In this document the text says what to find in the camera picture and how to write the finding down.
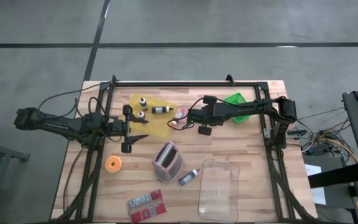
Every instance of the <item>black cable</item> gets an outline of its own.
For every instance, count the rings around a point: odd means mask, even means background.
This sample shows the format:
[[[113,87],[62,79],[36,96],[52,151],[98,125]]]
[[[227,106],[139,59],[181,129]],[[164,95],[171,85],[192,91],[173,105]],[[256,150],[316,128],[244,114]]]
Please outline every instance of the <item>black cable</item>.
[[[110,136],[108,136],[106,133],[104,133],[104,131],[100,131],[106,138],[108,138],[110,141],[113,141],[113,142],[119,142],[122,138],[122,136],[119,136],[119,139],[116,141],[116,140],[112,140],[110,138]]]
[[[47,101],[50,100],[50,99],[56,98],[56,97],[58,97],[58,96],[63,96],[63,95],[67,95],[67,94],[82,92],[82,91],[84,91],[84,90],[89,90],[90,88],[93,88],[93,87],[95,87],[95,86],[100,86],[100,85],[102,85],[102,84],[105,84],[105,83],[102,83],[102,82],[101,82],[101,83],[99,83],[99,84],[90,86],[90,87],[85,88],[85,89],[80,89],[80,90],[75,90],[75,91],[68,91],[68,92],[65,92],[65,93],[60,93],[60,94],[57,94],[57,95],[50,96],[50,97],[44,99],[43,102],[41,102],[41,104],[38,106],[38,116],[40,116],[41,118],[44,118],[44,119],[62,118],[62,117],[64,117],[64,116],[67,116],[67,115],[69,115],[69,114],[77,107],[77,104],[78,104],[78,99],[77,99],[77,98],[75,98],[75,100],[74,100],[74,101],[75,101],[75,104],[74,104],[73,108],[72,108],[68,113],[66,113],[66,114],[64,114],[64,115],[61,115],[61,116],[49,116],[49,117],[42,116],[41,113],[40,113],[41,107],[42,107],[42,105],[43,105],[45,102],[47,102]]]
[[[308,129],[308,131],[311,133],[311,137],[310,137],[310,141],[313,139],[313,132],[311,131],[311,129],[309,127],[307,127],[307,125],[305,125],[304,123],[302,123],[302,121],[300,121],[299,119],[297,120],[297,122],[299,122],[300,124],[302,124],[305,128]]]
[[[343,122],[341,128],[339,128],[339,129],[336,130],[336,131],[332,131],[331,133],[336,135],[336,134],[340,133],[341,131],[345,130],[346,128],[348,128],[348,127],[350,126],[350,124],[347,125],[347,126],[344,128],[344,126],[345,126],[345,124],[346,124],[346,122],[347,122],[348,120],[349,120],[349,117],[347,117],[346,120]]]
[[[88,113],[89,113],[89,115],[91,116],[91,102],[92,102],[92,100],[96,100],[96,103],[100,106],[100,109],[103,111],[104,115],[108,116],[108,114],[106,114],[106,111],[103,108],[102,103],[94,96],[92,96],[88,101]]]
[[[78,158],[80,157],[81,152],[82,152],[83,150],[84,150],[84,148],[82,148],[82,149],[80,150],[80,152],[78,153],[78,155],[75,157],[75,159],[74,159],[74,161],[73,161],[73,164],[72,164],[71,167],[70,167],[70,171],[68,172],[67,181],[66,181],[66,184],[65,184],[65,188],[64,188],[64,190],[63,190],[63,213],[64,213],[65,210],[66,210],[65,199],[66,199],[66,191],[67,191],[68,181],[70,180],[71,173],[73,172],[73,169],[74,169],[74,165],[77,163],[77,160],[78,160]]]
[[[321,213],[321,212],[319,212],[319,211],[317,211],[317,213],[319,213],[320,215],[322,215],[324,218],[328,219],[328,220],[331,221],[331,222],[337,222],[337,221],[335,221],[335,220],[332,220],[332,219],[328,218],[327,216],[325,216],[323,213]]]
[[[193,105],[188,109],[188,111],[191,110],[191,109],[193,109],[193,107],[194,107],[198,102],[200,102],[200,101],[203,100],[203,99],[204,99],[204,97],[202,97],[202,98],[196,100],[196,101],[193,103]],[[176,121],[177,123],[179,123],[179,120],[187,118],[188,115],[189,115],[189,114],[186,114],[186,116],[183,116],[183,117],[181,117],[181,118],[177,118],[177,119],[173,118],[173,119],[169,120],[169,121],[167,122],[168,127],[172,128],[172,129],[174,129],[174,130],[177,130],[177,131],[183,131],[183,130],[185,130],[185,129],[190,129],[190,128],[194,127],[194,123],[187,123],[187,124],[183,125],[180,129],[179,129],[179,128],[176,128],[176,127],[173,127],[173,126],[170,126],[170,123],[171,123],[172,121]]]
[[[79,109],[78,109],[78,104],[75,106],[75,111],[78,113],[78,115],[81,117],[81,118],[84,118],[84,116],[82,116],[82,114],[80,113]]]
[[[333,111],[337,111],[337,110],[340,110],[340,109],[343,109],[344,107],[341,107],[341,108],[338,108],[338,109],[335,109],[335,110],[329,110],[329,111],[325,111],[325,112],[321,112],[321,113],[317,113],[317,114],[313,114],[313,115],[310,115],[310,116],[306,116],[304,118],[298,118],[298,120],[301,120],[301,119],[306,119],[306,118],[311,118],[311,117],[314,117],[314,116],[317,116],[317,115],[321,115],[321,114],[325,114],[325,113],[329,113],[329,112],[333,112]]]
[[[347,146],[352,152],[354,152],[353,147],[350,146],[350,145],[345,141],[345,139],[342,137],[342,134],[341,134],[341,133],[338,133],[338,135],[339,135],[339,137],[341,137],[340,142],[341,142],[342,144],[345,144],[345,146]]]

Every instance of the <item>green plastic tray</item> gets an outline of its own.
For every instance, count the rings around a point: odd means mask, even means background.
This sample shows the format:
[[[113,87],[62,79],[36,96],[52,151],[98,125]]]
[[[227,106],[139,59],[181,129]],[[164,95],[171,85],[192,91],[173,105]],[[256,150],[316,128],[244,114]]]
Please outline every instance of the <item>green plastic tray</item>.
[[[244,97],[242,97],[241,93],[236,93],[234,95],[231,95],[231,96],[227,97],[226,99],[224,99],[224,101],[228,102],[228,103],[232,103],[232,104],[246,103],[246,99],[244,99]],[[249,116],[245,115],[245,116],[235,117],[233,120],[235,123],[240,123],[240,122],[247,120],[248,118],[249,118]]]

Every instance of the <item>label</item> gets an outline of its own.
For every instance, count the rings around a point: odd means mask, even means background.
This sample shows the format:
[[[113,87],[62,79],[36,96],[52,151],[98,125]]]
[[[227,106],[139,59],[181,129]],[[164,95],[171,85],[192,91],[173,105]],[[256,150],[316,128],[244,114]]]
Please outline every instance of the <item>label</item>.
[[[129,201],[129,206],[135,207],[152,200],[151,194],[142,195]]]
[[[186,183],[186,184],[187,184],[187,182],[189,182],[189,181],[191,181],[191,180],[192,180],[191,175],[187,175],[186,177],[183,178],[183,181],[184,181],[184,183]]]
[[[155,113],[163,113],[163,109],[162,108],[155,108]]]
[[[179,109],[177,113],[175,114],[175,119],[182,118],[184,115],[184,111],[182,109]]]

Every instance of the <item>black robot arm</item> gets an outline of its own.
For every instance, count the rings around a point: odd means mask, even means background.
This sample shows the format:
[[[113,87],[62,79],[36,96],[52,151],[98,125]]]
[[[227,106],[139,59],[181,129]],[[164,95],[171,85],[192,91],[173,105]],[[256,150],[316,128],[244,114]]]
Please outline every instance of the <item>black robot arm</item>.
[[[100,111],[85,114],[81,118],[70,119],[46,114],[38,111],[37,108],[25,108],[17,110],[14,125],[20,130],[41,129],[59,134],[68,140],[77,140],[82,147],[87,148],[97,146],[100,138],[123,136],[124,142],[121,144],[121,151],[131,153],[132,144],[148,135],[129,136],[130,121],[135,123],[147,123],[148,121],[136,118],[129,105],[124,105],[123,114],[126,117],[125,121],[118,119],[117,116],[105,116]]]
[[[225,121],[236,116],[252,114],[266,114],[276,122],[275,128],[270,135],[272,146],[280,149],[286,148],[285,133],[288,126],[296,121],[295,102],[286,99],[284,96],[276,99],[254,100],[253,102],[238,105],[229,104],[221,101],[215,96],[204,96],[203,103],[207,105],[201,109],[190,108],[188,111],[188,123],[200,123],[198,133],[210,135],[212,129],[209,126],[222,126]],[[273,103],[278,103],[278,111],[273,107]]]

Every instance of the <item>cable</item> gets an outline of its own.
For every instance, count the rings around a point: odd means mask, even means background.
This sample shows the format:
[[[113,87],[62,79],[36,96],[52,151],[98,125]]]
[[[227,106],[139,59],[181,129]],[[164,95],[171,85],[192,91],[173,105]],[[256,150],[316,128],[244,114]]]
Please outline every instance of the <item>cable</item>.
[[[106,133],[104,133],[104,131],[100,131],[106,138],[108,138],[110,141],[112,141],[112,142],[119,142],[120,140],[121,140],[121,138],[122,138],[122,136],[119,136],[119,139],[116,141],[116,140],[112,140],[111,138],[110,138],[110,136],[108,136]]]
[[[193,107],[194,107],[198,102],[200,102],[200,101],[203,100],[203,99],[204,99],[204,97],[202,97],[202,98],[196,100],[196,101],[193,103],[193,105],[189,108],[189,110],[193,109]],[[183,125],[180,129],[179,129],[179,128],[176,128],[176,127],[173,127],[173,126],[170,126],[170,123],[171,123],[172,121],[178,122],[178,121],[181,120],[181,119],[187,118],[188,115],[189,115],[189,114],[186,114],[186,116],[184,116],[184,117],[181,117],[181,118],[178,118],[178,119],[171,119],[171,120],[169,120],[169,121],[167,122],[168,127],[172,128],[172,129],[174,129],[174,130],[177,130],[177,131],[183,131],[183,130],[185,130],[185,129],[190,129],[190,128],[194,127],[194,123],[187,123],[187,124]]]
[[[321,141],[320,139],[315,139],[315,140],[311,140],[309,143],[306,143],[304,146],[301,147],[301,152],[306,152],[307,150],[309,150],[311,147],[314,146],[314,144],[318,141]],[[307,147],[306,149],[303,149],[307,144],[310,144],[309,147]]]
[[[312,140],[314,134],[313,134],[313,132],[311,131],[311,129],[310,129],[309,127],[307,127],[304,123],[302,123],[302,121],[300,121],[299,119],[297,120],[297,122],[298,122],[299,124],[296,124],[296,123],[295,123],[295,125],[300,125],[300,126],[306,128],[307,131],[309,131],[309,133],[310,133],[310,140]]]
[[[298,118],[298,120],[301,120],[301,119],[306,119],[306,118],[311,118],[311,117],[314,117],[314,116],[317,116],[317,115],[321,115],[321,114],[325,114],[325,113],[329,113],[329,112],[337,111],[337,110],[340,110],[340,109],[343,109],[343,108],[344,108],[344,107],[337,108],[337,109],[334,109],[334,110],[325,111],[325,112],[321,112],[321,113],[317,113],[317,114],[313,114],[313,115],[306,116],[306,117],[303,117],[303,118]]]
[[[331,222],[337,222],[337,221],[335,221],[335,220],[332,220],[332,219],[328,218],[327,216],[325,216],[323,213],[321,213],[321,212],[319,212],[319,211],[317,211],[317,213],[319,213],[320,215],[322,215],[324,218],[328,219],[328,220],[331,221]]]
[[[67,181],[66,181],[66,184],[65,184],[65,188],[64,188],[64,190],[63,190],[63,213],[64,213],[65,210],[66,210],[65,199],[66,199],[67,185],[68,185],[68,182],[70,181],[70,177],[71,177],[71,173],[73,172],[74,165],[77,163],[77,160],[78,160],[78,158],[80,157],[81,152],[82,152],[83,150],[84,150],[84,148],[82,148],[82,149],[80,150],[80,152],[78,153],[78,155],[75,157],[75,159],[74,159],[74,161],[73,161],[73,164],[72,164],[71,167],[70,167],[70,171],[68,172]]]
[[[301,145],[299,145],[299,144],[287,143],[287,145],[290,145],[290,146],[299,146],[299,147],[301,147],[301,148],[302,148],[302,146],[301,146]]]
[[[339,123],[339,124],[337,124],[337,125],[334,125],[333,127],[329,128],[329,129],[327,129],[327,131],[330,131],[330,130],[334,129],[335,127],[337,127],[337,126],[339,126],[339,125],[342,125],[341,128],[339,128],[339,129],[342,129],[343,126],[345,126],[345,124],[346,124],[346,122],[347,122],[348,120],[349,120],[349,117],[346,118],[345,121],[343,121],[343,122],[341,122],[341,123]]]
[[[78,104],[75,106],[75,111],[78,113],[78,115],[81,117],[81,118],[84,118],[84,116],[82,116],[82,114],[80,113],[79,109],[78,109]]]
[[[65,93],[60,93],[60,94],[57,94],[57,95],[50,96],[50,97],[44,99],[43,102],[41,102],[41,104],[38,106],[38,116],[40,116],[41,118],[45,118],[45,119],[62,118],[62,117],[64,117],[64,116],[67,116],[67,115],[69,115],[69,114],[77,107],[77,104],[78,104],[78,99],[77,99],[77,98],[75,98],[75,100],[74,100],[74,101],[75,101],[75,104],[74,104],[73,108],[72,108],[68,113],[66,113],[66,114],[64,114],[64,115],[61,115],[61,116],[49,116],[49,117],[45,117],[45,116],[41,115],[41,113],[40,113],[41,107],[42,107],[42,105],[43,105],[44,103],[46,103],[48,100],[53,99],[53,98],[56,98],[56,97],[58,97],[58,96],[63,96],[63,95],[67,95],[67,94],[82,92],[82,91],[84,91],[84,90],[89,90],[90,88],[93,88],[93,87],[95,87],[95,86],[100,86],[100,85],[102,85],[102,84],[110,83],[110,82],[104,82],[104,83],[101,82],[101,83],[99,83],[99,84],[90,86],[90,87],[85,88],[85,89],[80,89],[80,90],[75,90],[75,91],[68,91],[68,92],[65,92]]]
[[[100,109],[103,111],[104,115],[107,116],[106,111],[104,110],[102,103],[96,97],[92,96],[88,100],[88,113],[91,116],[91,118],[92,118],[92,115],[91,115],[91,102],[92,102],[92,100],[96,100],[96,103],[100,106]]]
[[[317,124],[316,126],[314,126],[314,127],[312,128],[312,130],[313,130],[314,128],[317,128],[318,126],[324,124],[325,122],[329,121],[330,119],[333,119],[334,117],[336,117],[336,116],[338,116],[338,115],[340,115],[340,114],[343,114],[343,113],[345,113],[345,112],[346,112],[346,111],[342,111],[342,112],[340,112],[340,113],[338,113],[338,114],[335,114],[334,116],[331,116],[331,117],[325,119],[323,122],[321,122],[321,123]]]
[[[352,157],[354,158],[354,160],[356,160],[356,162],[358,163],[358,159],[357,159],[357,157],[353,154],[353,152],[349,149],[349,148],[347,148],[346,146],[344,146],[343,144],[341,144],[341,143],[339,143],[339,142],[337,142],[337,141],[335,141],[335,140],[332,140],[332,139],[323,139],[323,140],[325,140],[325,141],[330,141],[330,142],[333,142],[333,143],[335,143],[335,144],[337,144],[338,146],[341,146],[343,149],[345,149],[350,155],[352,155]]]

